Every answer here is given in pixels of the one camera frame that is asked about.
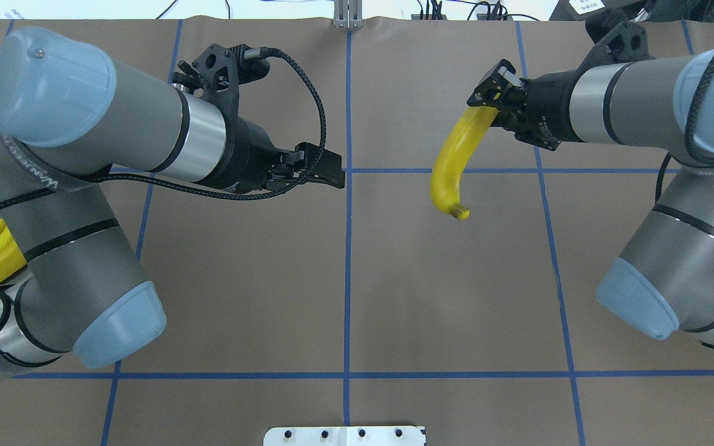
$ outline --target robotic arm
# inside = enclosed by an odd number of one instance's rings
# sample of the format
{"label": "robotic arm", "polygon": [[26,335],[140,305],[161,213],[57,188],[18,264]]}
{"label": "robotic arm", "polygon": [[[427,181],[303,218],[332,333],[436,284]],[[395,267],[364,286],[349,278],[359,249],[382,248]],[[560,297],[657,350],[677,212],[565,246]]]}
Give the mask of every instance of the robotic arm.
{"label": "robotic arm", "polygon": [[[314,96],[318,145],[278,149],[238,116],[239,85],[263,79],[267,57],[289,62]],[[170,86],[42,28],[5,39],[0,210],[33,277],[0,286],[0,380],[70,351],[90,368],[104,367],[164,330],[161,302],[97,186],[102,181],[147,181],[236,200],[274,197],[303,183],[343,188],[340,155],[324,148],[320,99],[285,53],[210,45],[178,66]],[[113,164],[209,189],[110,174]],[[250,194],[256,190],[267,192]]]}
{"label": "robotic arm", "polygon": [[682,164],[597,296],[654,339],[680,328],[714,350],[712,79],[714,51],[654,60],[645,31],[623,23],[575,71],[519,79],[501,60],[467,104],[496,108],[493,126],[544,149],[561,141],[662,147]]}

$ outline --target white bracket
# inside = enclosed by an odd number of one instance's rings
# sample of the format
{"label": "white bracket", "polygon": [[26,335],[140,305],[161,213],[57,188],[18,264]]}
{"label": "white bracket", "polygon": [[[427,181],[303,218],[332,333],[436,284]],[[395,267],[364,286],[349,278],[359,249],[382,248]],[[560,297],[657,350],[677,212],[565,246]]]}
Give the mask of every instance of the white bracket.
{"label": "white bracket", "polygon": [[272,428],[263,446],[426,446],[426,429],[417,426],[338,426]]}
{"label": "white bracket", "polygon": [[335,0],[335,28],[363,28],[363,0]]}

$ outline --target white metal plate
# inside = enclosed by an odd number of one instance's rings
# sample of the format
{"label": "white metal plate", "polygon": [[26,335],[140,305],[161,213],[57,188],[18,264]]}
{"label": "white metal plate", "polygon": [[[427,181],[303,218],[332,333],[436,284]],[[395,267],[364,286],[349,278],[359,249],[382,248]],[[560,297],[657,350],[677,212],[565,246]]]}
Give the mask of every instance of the white metal plate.
{"label": "white metal plate", "polygon": [[425,446],[425,432],[416,426],[272,428],[263,446]]}

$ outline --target sticker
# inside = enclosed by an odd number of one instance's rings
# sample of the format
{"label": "sticker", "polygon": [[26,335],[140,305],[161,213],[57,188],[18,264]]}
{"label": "sticker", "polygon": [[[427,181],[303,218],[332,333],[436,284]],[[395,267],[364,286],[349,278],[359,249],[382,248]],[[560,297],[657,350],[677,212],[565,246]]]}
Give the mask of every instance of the sticker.
{"label": "sticker", "polygon": [[569,4],[578,14],[589,14],[591,11],[604,8],[602,0],[569,0]]}

